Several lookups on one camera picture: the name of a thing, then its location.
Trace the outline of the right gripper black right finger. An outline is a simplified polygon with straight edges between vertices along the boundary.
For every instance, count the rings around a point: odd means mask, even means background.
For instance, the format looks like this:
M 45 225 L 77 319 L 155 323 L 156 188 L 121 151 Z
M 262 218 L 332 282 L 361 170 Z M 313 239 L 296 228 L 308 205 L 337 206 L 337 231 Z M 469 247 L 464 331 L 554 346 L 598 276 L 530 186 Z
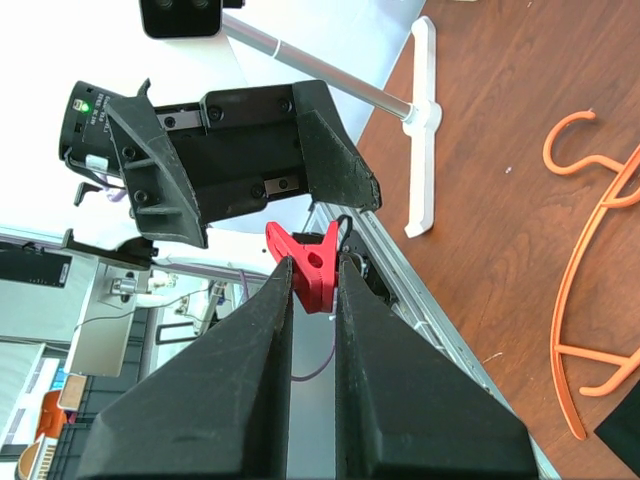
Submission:
M 525 425 L 414 331 L 341 257 L 339 479 L 535 479 Z

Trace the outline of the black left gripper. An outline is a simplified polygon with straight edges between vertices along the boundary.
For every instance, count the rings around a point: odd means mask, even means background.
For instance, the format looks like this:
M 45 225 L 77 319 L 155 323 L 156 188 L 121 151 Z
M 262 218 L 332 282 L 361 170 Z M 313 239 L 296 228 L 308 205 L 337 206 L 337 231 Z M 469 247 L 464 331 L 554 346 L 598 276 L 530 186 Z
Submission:
M 310 193 L 360 211 L 380 185 L 345 130 L 326 82 L 221 90 L 153 107 L 145 80 L 106 106 L 137 230 L 208 247 L 206 226 Z

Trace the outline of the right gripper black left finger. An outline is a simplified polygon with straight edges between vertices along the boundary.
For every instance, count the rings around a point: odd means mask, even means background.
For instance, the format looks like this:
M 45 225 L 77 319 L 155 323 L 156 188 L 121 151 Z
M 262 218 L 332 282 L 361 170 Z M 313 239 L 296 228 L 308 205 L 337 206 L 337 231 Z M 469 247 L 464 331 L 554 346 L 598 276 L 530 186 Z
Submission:
M 283 479 L 293 261 L 257 294 L 103 410 L 80 479 Z

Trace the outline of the red clothespin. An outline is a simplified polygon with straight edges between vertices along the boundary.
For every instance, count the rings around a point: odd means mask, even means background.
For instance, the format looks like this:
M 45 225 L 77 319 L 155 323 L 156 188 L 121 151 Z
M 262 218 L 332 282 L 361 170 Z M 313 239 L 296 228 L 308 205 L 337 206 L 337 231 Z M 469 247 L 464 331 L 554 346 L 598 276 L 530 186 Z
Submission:
M 320 244 L 303 244 L 277 222 L 266 224 L 267 249 L 277 263 L 285 257 L 292 258 L 294 291 L 308 314 L 330 313 L 333 310 L 338 232 L 338 222 L 332 221 Z

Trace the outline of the black underwear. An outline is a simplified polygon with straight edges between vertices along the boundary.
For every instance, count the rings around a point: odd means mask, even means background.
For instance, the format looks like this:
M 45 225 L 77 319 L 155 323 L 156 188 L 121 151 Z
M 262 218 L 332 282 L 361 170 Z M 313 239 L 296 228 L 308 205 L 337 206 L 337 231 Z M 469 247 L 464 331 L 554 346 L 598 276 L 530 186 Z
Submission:
M 639 475 L 639 393 L 630 392 L 595 429 L 596 435 Z

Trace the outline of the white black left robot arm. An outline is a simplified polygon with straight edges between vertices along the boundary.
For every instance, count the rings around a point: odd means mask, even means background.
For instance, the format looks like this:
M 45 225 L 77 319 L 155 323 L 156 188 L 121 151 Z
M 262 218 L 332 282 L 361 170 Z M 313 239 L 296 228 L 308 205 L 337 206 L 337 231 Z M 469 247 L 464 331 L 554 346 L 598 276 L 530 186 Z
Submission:
M 75 227 L 66 248 L 146 269 L 160 249 L 206 249 L 209 226 L 309 195 L 363 211 L 380 186 L 320 80 L 219 90 L 155 106 L 78 82 L 65 109 L 59 157 L 84 188 L 116 188 L 126 223 Z

